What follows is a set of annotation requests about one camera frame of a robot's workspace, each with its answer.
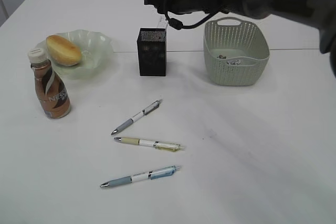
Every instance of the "yellow pen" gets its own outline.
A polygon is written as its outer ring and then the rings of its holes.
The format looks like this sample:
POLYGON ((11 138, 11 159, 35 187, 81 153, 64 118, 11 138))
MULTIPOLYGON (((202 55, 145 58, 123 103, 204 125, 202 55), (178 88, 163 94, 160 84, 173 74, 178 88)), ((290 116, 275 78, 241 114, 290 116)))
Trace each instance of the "yellow pen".
POLYGON ((150 141, 150 140, 143 140, 139 138, 131 138, 131 137, 115 137, 114 140, 124 144, 134 144, 134 145, 142 145, 148 147, 154 147, 156 149, 177 152, 178 150, 183 150, 184 147, 180 144, 173 144, 173 143, 164 143, 159 141, 150 141))

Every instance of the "pen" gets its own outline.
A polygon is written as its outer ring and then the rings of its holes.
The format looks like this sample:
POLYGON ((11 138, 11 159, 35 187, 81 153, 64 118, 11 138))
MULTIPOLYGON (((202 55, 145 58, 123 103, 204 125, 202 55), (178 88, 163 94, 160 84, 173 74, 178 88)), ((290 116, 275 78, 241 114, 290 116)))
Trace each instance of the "pen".
POLYGON ((172 176, 177 170, 180 170, 180 166, 170 166, 159 170, 152 170, 150 172, 146 173, 140 173, 132 176, 127 176, 124 178, 114 179, 111 181, 108 181, 104 184, 101 184, 100 187, 115 187, 115 186, 122 186, 127 185, 133 182, 138 182, 146 179, 156 179, 156 178, 162 178, 162 177, 168 177, 172 176))
POLYGON ((139 120, 145 115, 148 115, 152 111, 156 110, 162 102, 161 100, 153 102, 151 105, 149 105, 147 108, 143 109, 140 111, 138 114, 134 115, 132 118, 128 119, 126 122, 118 126, 112 133, 111 135, 115 135, 119 132, 122 132, 124 129, 126 129, 128 126, 131 126, 135 121, 139 120))
POLYGON ((139 138, 115 137, 114 140, 120 143, 124 143, 124 144, 134 144, 134 145, 154 147, 156 149, 166 150, 166 151, 171 151, 171 152, 176 152, 178 150, 184 149, 184 147, 181 146, 180 144, 143 140, 139 138))

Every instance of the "green bowl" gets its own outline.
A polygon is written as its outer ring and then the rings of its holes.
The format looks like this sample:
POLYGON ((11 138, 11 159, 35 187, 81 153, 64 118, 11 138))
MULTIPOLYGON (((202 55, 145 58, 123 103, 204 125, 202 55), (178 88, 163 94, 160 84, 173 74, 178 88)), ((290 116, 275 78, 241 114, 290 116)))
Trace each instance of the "green bowl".
MULTIPOLYGON (((48 53, 52 68, 61 77, 70 79, 82 79, 93 76, 99 70, 99 66, 113 55, 111 39, 102 33, 86 30, 76 30, 67 33, 56 34, 66 38, 77 45, 82 53, 81 61, 71 67, 62 66, 56 63, 48 53)), ((46 41, 42 41, 36 47, 45 49, 48 52, 46 41)))

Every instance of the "white bottle cap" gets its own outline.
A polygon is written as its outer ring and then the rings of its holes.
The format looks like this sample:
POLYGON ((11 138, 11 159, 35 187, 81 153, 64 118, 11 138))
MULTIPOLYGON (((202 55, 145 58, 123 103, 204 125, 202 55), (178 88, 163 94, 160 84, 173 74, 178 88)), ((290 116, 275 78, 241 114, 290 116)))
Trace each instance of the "white bottle cap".
POLYGON ((30 63, 38 64, 47 60, 47 55, 43 48, 34 48, 28 52, 28 58, 30 63))

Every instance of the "blue pen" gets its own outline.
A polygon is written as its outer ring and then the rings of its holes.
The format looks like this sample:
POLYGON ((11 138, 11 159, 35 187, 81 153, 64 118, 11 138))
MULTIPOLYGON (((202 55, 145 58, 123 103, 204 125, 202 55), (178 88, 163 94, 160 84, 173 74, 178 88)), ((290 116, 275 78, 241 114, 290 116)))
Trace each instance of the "blue pen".
POLYGON ((111 181, 108 181, 104 184, 101 184, 100 187, 106 188, 106 187, 115 187, 115 186, 121 186, 121 185, 127 185, 133 182, 138 182, 146 179, 156 179, 156 178, 162 178, 162 177, 168 177, 172 176, 177 170, 180 170, 180 166, 170 166, 159 170, 152 170, 150 172, 146 173, 140 173, 132 176, 127 176, 124 178, 114 179, 111 181))

